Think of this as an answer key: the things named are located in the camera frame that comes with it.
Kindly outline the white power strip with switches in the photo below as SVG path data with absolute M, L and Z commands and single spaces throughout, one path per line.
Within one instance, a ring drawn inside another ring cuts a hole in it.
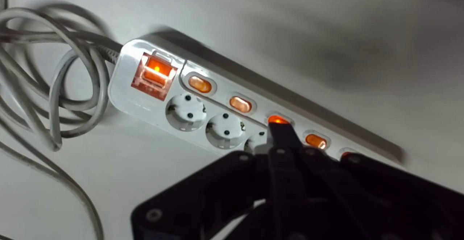
M 171 33 L 122 46 L 108 86 L 118 110 L 219 155 L 255 153 L 269 122 L 340 159 L 358 152 L 402 167 L 401 149 L 303 96 Z

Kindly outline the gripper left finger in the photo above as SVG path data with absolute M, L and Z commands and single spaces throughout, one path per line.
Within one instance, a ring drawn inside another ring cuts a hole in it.
M 288 123 L 269 123 L 271 148 L 234 151 L 139 204 L 132 212 L 134 240 L 210 240 L 232 220 L 248 215 L 235 240 L 290 240 L 282 208 L 288 203 L 276 153 L 286 152 Z

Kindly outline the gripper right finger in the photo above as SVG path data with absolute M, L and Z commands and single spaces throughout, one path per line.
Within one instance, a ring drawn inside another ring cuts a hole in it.
M 286 126 L 286 235 L 304 240 L 464 240 L 464 194 L 360 153 L 339 161 Z

